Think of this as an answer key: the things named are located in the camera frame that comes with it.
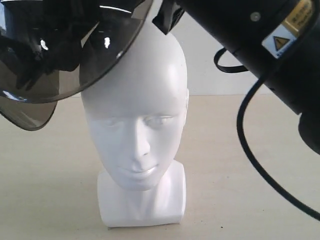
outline yellow warning label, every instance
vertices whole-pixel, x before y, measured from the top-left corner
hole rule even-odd
[[[283,25],[296,37],[301,35],[315,12],[313,0],[301,0],[283,21]]]
[[[277,51],[281,50],[289,41],[290,39],[279,37],[279,36],[273,36],[275,49]]]

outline mannequin head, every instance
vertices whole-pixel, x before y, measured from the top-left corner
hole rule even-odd
[[[174,160],[187,116],[187,66],[175,37],[146,23],[119,63],[81,97],[112,179],[129,191],[155,187]]]

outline mannequin eye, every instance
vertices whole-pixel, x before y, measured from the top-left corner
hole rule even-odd
[[[121,119],[119,118],[116,118],[116,117],[110,117],[110,118],[107,118],[106,121],[104,121],[104,124],[107,126],[107,127],[115,127],[117,125],[119,125],[121,123]]]
[[[147,117],[144,121],[150,127],[161,127],[167,124],[173,116],[151,116]]]

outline mannequin lips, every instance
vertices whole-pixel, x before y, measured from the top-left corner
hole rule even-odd
[[[133,170],[128,170],[122,167],[119,167],[119,171],[124,174],[125,176],[127,176],[128,178],[131,179],[136,179],[136,180],[143,180],[146,179],[147,177],[149,177],[155,170],[156,170],[157,166],[154,166],[152,168],[150,168],[149,170],[146,171],[133,171]]]

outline mannequin base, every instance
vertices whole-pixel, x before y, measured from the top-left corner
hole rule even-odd
[[[153,189],[124,190],[103,170],[97,190],[101,219],[109,228],[180,224],[185,214],[185,170],[175,160]]]

